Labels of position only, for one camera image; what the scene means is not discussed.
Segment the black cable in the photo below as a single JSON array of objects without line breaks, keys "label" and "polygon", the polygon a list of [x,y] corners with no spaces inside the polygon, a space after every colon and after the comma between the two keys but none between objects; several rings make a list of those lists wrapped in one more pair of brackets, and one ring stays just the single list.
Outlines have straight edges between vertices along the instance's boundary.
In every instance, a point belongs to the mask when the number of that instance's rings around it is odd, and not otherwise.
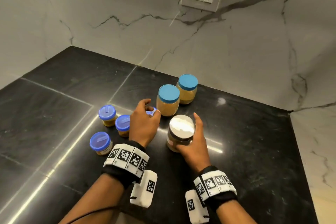
[{"label": "black cable", "polygon": [[107,210],[113,210],[113,209],[118,209],[118,208],[119,208],[119,206],[115,205],[115,206],[109,206],[109,207],[101,208],[101,209],[98,209],[98,210],[94,210],[94,211],[88,212],[88,213],[86,213],[86,214],[84,214],[82,216],[79,216],[79,217],[75,218],[74,220],[68,222],[67,224],[74,223],[75,221],[77,221],[77,220],[79,220],[79,219],[81,219],[81,218],[83,218],[85,216],[88,216],[88,215],[90,215],[92,213],[99,213],[99,212],[103,212],[103,211],[107,211]]}]

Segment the black granite countertop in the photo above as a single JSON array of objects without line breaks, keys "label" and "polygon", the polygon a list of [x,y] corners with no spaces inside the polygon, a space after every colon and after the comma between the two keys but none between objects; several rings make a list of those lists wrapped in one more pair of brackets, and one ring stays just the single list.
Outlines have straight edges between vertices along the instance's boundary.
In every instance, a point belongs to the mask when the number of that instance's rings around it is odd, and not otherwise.
[{"label": "black granite countertop", "polygon": [[[89,146],[91,135],[115,128],[97,117],[111,102],[131,113],[178,78],[80,48],[69,47],[0,90],[0,223],[58,223],[99,177],[106,157]],[[288,112],[199,85],[195,100],[177,114],[204,122],[210,158],[237,189],[259,224],[317,223]],[[152,205],[121,209],[146,223],[189,223],[184,194],[195,175],[166,145],[169,119],[162,117],[148,146],[146,169],[157,173]],[[209,211],[210,223],[219,223]]]}]

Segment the hand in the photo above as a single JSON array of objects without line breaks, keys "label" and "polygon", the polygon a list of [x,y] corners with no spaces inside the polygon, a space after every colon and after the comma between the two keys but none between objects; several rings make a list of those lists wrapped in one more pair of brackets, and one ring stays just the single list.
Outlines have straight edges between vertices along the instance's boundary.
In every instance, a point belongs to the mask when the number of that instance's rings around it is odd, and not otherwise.
[{"label": "hand", "polygon": [[153,140],[158,131],[161,112],[156,110],[153,117],[146,111],[153,111],[154,108],[146,106],[151,99],[143,99],[130,116],[129,140],[136,141],[145,148]]},{"label": "hand", "polygon": [[196,129],[191,143],[189,145],[178,144],[176,149],[182,154],[191,169],[199,173],[204,168],[211,166],[211,163],[207,142],[203,134],[203,122],[196,113],[194,113],[194,118]]}]

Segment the left hand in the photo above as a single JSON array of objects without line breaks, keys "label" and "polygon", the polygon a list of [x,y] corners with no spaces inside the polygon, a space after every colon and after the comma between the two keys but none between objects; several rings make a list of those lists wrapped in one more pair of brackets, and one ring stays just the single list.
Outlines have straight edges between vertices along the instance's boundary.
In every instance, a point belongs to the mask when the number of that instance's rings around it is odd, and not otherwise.
[{"label": "left hand", "polygon": [[129,140],[136,141],[145,148],[153,140],[159,127],[161,112],[156,110],[153,117],[146,111],[153,111],[154,108],[146,106],[151,99],[143,99],[130,116]]}]

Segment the blue plastic lid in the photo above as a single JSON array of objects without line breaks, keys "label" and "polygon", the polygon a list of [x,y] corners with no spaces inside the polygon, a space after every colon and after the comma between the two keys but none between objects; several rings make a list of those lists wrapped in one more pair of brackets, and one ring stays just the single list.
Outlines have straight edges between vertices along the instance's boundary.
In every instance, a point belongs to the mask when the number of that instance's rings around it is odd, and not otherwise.
[{"label": "blue plastic lid", "polygon": [[155,113],[155,111],[157,110],[155,107],[153,107],[154,108],[154,110],[153,111],[146,111],[146,113],[148,114],[148,115],[151,115],[151,116],[153,116],[154,115],[154,113]]},{"label": "blue plastic lid", "polygon": [[198,85],[198,80],[192,74],[183,74],[178,79],[178,85],[184,90],[194,90]]},{"label": "blue plastic lid", "polygon": [[101,120],[111,120],[116,115],[116,110],[112,105],[105,105],[99,109],[98,115]]},{"label": "blue plastic lid", "polygon": [[128,114],[120,115],[115,120],[115,127],[119,131],[128,131],[129,130],[129,121],[130,121],[130,117],[129,117]]},{"label": "blue plastic lid", "polygon": [[94,151],[103,151],[110,143],[110,136],[105,132],[97,132],[90,139],[90,147]]},{"label": "blue plastic lid", "polygon": [[159,98],[164,103],[175,103],[180,97],[179,89],[171,84],[166,84],[159,88]]}]

